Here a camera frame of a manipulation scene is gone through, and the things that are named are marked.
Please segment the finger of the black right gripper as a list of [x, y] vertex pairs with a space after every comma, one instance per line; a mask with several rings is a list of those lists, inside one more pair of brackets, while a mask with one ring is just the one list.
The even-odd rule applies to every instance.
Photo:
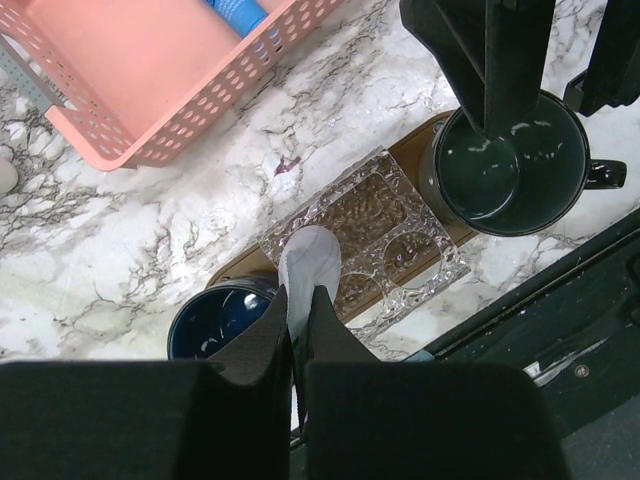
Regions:
[[563, 101], [591, 116], [604, 106], [629, 106], [639, 98], [639, 1], [607, 2], [586, 70], [565, 87]]
[[436, 59], [471, 127], [495, 139], [538, 104], [555, 2], [404, 0], [401, 21]]

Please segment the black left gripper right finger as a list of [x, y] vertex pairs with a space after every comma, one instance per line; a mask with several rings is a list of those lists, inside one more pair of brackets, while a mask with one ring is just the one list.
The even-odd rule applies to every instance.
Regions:
[[522, 370], [383, 362], [337, 319], [324, 287], [309, 318], [308, 472], [313, 479], [564, 479], [543, 396]]

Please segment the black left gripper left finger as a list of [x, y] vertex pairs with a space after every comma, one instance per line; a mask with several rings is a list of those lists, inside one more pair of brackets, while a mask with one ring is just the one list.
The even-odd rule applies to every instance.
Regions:
[[287, 295], [207, 360], [1, 368], [5, 479], [285, 479]]

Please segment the dark green mug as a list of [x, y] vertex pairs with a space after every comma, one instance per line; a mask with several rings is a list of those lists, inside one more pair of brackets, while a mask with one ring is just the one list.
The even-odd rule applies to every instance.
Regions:
[[626, 177], [624, 162], [592, 157], [577, 115], [547, 91], [494, 140], [455, 110], [425, 148], [418, 170], [419, 192], [442, 222], [499, 237], [542, 231], [583, 191], [620, 189]]

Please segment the dark blue mug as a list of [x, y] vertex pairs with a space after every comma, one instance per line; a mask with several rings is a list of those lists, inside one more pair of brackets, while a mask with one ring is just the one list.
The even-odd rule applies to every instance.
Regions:
[[278, 288], [275, 273], [251, 272], [193, 296], [180, 308], [169, 328], [167, 357], [211, 357], [266, 312]]

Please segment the blue toothpaste tube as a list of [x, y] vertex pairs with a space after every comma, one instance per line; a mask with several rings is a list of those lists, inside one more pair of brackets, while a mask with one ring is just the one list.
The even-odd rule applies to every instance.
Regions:
[[205, 3], [242, 38], [268, 17], [257, 0], [205, 0]]

